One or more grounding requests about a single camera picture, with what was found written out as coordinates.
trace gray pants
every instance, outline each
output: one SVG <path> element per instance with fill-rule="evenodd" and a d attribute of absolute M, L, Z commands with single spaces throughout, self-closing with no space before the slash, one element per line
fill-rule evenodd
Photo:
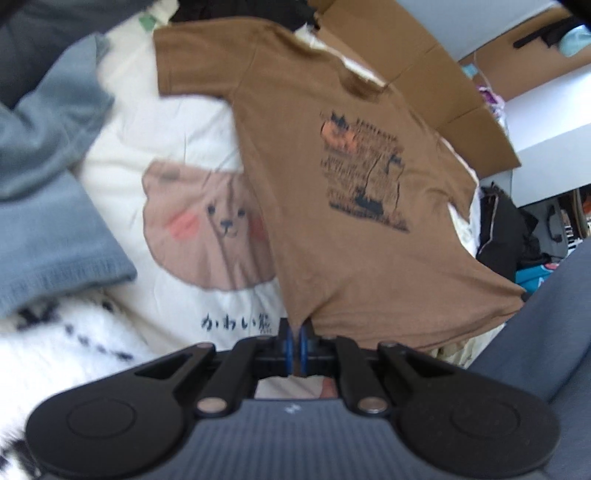
<path fill-rule="evenodd" d="M 545 471 L 591 479 L 591 239 L 549 276 L 470 371 L 546 400 L 561 442 Z"/>

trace metal rivet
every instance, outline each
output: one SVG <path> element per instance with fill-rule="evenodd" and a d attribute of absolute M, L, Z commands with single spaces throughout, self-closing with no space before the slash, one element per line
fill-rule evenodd
<path fill-rule="evenodd" d="M 365 397 L 359 400 L 357 408 L 364 413 L 377 414 L 385 412 L 388 408 L 388 403 L 383 398 Z"/>
<path fill-rule="evenodd" d="M 220 413 L 227 407 L 227 402 L 219 397 L 206 397 L 197 402 L 197 408 L 203 413 Z"/>

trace white fluffy fabric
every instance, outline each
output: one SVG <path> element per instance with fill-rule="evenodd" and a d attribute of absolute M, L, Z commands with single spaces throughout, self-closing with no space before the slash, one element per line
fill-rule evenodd
<path fill-rule="evenodd" d="M 43 400 L 153 358 L 124 314 L 99 294 L 0 320 L 0 479 L 35 476 L 17 446 L 24 445 L 19 440 L 27 417 Z"/>

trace white wall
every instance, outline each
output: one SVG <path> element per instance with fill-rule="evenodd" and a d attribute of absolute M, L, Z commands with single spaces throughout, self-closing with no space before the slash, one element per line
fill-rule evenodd
<path fill-rule="evenodd" d="M 591 65 L 520 95 L 505 112 L 522 164 L 509 182 L 518 207 L 591 183 Z"/>
<path fill-rule="evenodd" d="M 552 0 L 397 0 L 459 60 L 556 4 Z"/>

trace dark clothing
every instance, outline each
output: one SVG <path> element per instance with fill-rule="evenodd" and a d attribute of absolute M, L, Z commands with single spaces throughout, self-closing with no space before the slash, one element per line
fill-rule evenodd
<path fill-rule="evenodd" d="M 314 24 L 314 9 L 306 0 L 180 0 L 171 22 L 223 17 L 258 17 L 295 31 Z"/>
<path fill-rule="evenodd" d="M 153 0 L 29 0 L 0 27 L 0 103 L 13 108 L 70 45 Z"/>

